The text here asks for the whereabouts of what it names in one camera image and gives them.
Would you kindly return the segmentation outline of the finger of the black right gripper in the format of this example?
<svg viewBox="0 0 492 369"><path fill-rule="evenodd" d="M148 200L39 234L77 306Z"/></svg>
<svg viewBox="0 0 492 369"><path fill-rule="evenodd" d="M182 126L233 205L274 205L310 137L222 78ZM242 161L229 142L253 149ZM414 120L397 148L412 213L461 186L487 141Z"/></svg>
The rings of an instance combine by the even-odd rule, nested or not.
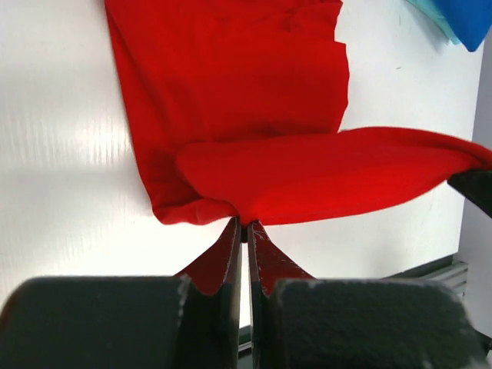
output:
<svg viewBox="0 0 492 369"><path fill-rule="evenodd" d="M489 218L492 217L491 170L471 170L458 173L452 175L447 183L475 204Z"/></svg>

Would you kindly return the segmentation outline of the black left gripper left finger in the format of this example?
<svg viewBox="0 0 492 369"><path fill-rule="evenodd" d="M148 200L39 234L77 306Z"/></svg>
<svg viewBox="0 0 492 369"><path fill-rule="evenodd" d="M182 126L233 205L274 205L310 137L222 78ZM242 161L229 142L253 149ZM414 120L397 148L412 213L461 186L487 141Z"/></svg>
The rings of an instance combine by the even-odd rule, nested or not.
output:
<svg viewBox="0 0 492 369"><path fill-rule="evenodd" d="M231 218L218 240L178 273L190 279L175 352L176 368L238 366L241 223Z"/></svg>

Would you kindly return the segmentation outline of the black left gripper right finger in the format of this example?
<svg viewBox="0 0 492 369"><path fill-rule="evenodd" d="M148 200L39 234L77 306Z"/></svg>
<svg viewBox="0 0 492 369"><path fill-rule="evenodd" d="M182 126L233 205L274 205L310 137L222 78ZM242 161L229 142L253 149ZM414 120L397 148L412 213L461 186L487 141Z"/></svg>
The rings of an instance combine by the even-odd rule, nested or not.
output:
<svg viewBox="0 0 492 369"><path fill-rule="evenodd" d="M314 277L270 239L260 221L247 226L251 291L251 342L254 368L276 368L278 330L271 298L277 281Z"/></svg>

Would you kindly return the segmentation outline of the red t-shirt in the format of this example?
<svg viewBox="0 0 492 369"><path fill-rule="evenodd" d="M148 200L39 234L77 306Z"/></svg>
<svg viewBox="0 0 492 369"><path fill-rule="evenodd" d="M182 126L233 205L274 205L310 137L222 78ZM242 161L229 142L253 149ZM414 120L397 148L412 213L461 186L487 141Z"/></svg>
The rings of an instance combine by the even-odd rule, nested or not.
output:
<svg viewBox="0 0 492 369"><path fill-rule="evenodd" d="M319 221L389 208L489 149L431 131L340 129L340 1L107 1L141 180L163 224Z"/></svg>

